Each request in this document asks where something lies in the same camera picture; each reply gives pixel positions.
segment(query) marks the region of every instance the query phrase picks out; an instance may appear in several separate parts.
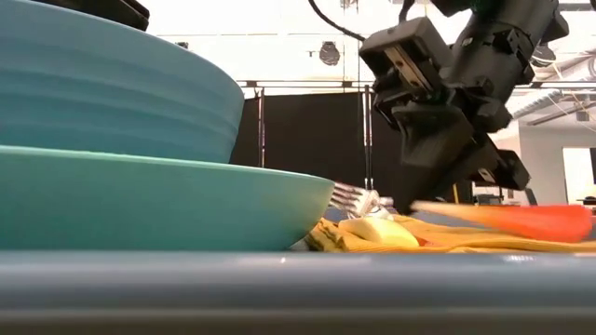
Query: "ceiling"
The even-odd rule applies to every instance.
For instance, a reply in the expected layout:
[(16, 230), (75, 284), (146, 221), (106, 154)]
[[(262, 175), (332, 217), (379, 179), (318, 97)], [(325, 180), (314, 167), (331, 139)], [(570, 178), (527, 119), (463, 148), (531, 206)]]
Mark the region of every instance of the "ceiling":
[[(172, 42), (189, 42), (192, 51), (219, 65), (236, 80), (374, 79), (359, 59), (359, 43), (323, 22), (306, 0), (139, 1), (151, 10), (148, 33)], [(399, 0), (359, 0), (358, 8), (348, 10), (342, 9), (339, 2), (317, 0), (332, 20), (363, 35), (395, 25), (400, 10)], [(571, 80), (572, 76), (558, 74), (565, 74), (565, 69), (596, 53), (596, 12), (585, 10), (589, 0), (560, 0), (560, 3), (584, 10), (562, 13), (571, 33), (549, 44), (557, 54), (557, 62), (548, 68), (535, 69), (536, 80)], [(433, 20), (443, 39), (452, 43), (470, 14), (462, 12), (445, 18), (433, 6), (425, 5), (416, 5), (410, 11), (411, 18), (425, 15)], [(338, 46), (342, 60), (337, 66), (319, 61), (317, 53), (324, 41), (333, 41)], [(521, 94), (515, 94), (509, 103), (521, 99)], [(520, 124), (557, 111), (556, 107), (537, 111), (522, 118)], [(578, 125), (574, 116), (566, 116), (537, 127), (583, 126)]]

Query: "white wall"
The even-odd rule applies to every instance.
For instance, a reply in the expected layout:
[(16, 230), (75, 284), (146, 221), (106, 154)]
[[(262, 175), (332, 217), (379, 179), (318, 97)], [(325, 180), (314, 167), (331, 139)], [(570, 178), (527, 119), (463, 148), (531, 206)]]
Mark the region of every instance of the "white wall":
[[(236, 80), (370, 81), (359, 59), (359, 42), (321, 20), (306, 0), (140, 0), (151, 12), (148, 33), (171, 42), (188, 42), (196, 54), (220, 66)], [(394, 26), (400, 6), (387, 0), (362, 1), (343, 10), (339, 0), (318, 0), (339, 25), (369, 35)], [(453, 42), (469, 13), (444, 18), (433, 6), (416, 5), (410, 17), (427, 14), (447, 42)], [(324, 41), (342, 53), (337, 66), (324, 65), (318, 51)]]
[(538, 204), (565, 204), (562, 148), (596, 147), (596, 133), (583, 127), (520, 127), (520, 143), (521, 160), (532, 176), (529, 186)]
[(581, 199), (592, 195), (588, 191), (591, 191), (594, 185), (592, 157), (589, 154), (589, 148), (563, 148), (562, 158), (565, 166), (568, 202), (582, 205)]

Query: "fork tines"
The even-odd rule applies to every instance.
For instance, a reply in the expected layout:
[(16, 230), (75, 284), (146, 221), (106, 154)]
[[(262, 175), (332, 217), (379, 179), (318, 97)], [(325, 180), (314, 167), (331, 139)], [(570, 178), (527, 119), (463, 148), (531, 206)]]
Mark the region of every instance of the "fork tines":
[(368, 211), (371, 202), (370, 191), (359, 187), (336, 182), (330, 204), (356, 216), (363, 216)]

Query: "table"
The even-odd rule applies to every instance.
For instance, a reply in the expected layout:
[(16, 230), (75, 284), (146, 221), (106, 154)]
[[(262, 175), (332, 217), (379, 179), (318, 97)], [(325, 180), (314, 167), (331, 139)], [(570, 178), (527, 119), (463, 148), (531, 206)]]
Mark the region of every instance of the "table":
[(591, 334), (595, 278), (591, 255), (4, 252), (0, 333)]

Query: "ceiling light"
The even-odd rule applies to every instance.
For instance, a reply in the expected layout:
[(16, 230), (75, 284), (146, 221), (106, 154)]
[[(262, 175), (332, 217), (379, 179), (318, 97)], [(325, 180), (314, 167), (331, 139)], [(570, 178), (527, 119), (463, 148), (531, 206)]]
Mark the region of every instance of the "ceiling light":
[(354, 5), (358, 5), (358, 0), (339, 0), (339, 4), (343, 9), (348, 9)]
[(335, 66), (339, 63), (340, 54), (339, 50), (335, 46), (335, 42), (323, 42), (323, 46), (318, 52), (318, 58), (325, 65)]
[(176, 42), (176, 46), (188, 49), (188, 42)]
[(557, 60), (557, 56), (555, 52), (549, 48), (548, 44), (540, 44), (536, 47), (534, 54), (532, 55), (532, 59), (530, 62), (535, 67), (547, 67), (551, 65), (555, 60)]

